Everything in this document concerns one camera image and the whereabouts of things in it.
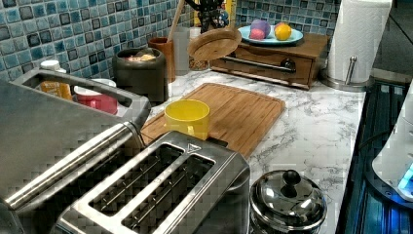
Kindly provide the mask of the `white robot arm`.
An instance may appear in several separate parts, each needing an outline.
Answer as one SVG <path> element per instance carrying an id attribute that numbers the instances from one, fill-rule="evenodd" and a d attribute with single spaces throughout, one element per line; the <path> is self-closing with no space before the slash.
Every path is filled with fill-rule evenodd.
<path id="1" fill-rule="evenodd" d="M 337 82 L 360 84 L 372 72 L 392 0 L 342 0 L 324 72 Z M 367 95 L 318 84 L 285 94 L 286 110 L 277 139 L 250 160 L 255 176 L 295 170 L 315 181 L 330 202 L 343 200 L 361 108 Z M 412 177 L 412 109 L 402 108 L 386 144 L 367 162 L 380 186 L 407 199 Z"/>

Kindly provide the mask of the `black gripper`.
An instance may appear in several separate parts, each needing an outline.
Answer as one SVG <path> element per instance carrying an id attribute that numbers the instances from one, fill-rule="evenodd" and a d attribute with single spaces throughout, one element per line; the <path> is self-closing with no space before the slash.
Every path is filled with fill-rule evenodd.
<path id="1" fill-rule="evenodd" d="M 209 28 L 223 28 L 228 25 L 228 21 L 222 17 L 222 4 L 224 0 L 185 0 L 185 2 L 198 12 L 198 19 L 201 23 L 201 32 L 209 31 Z"/>

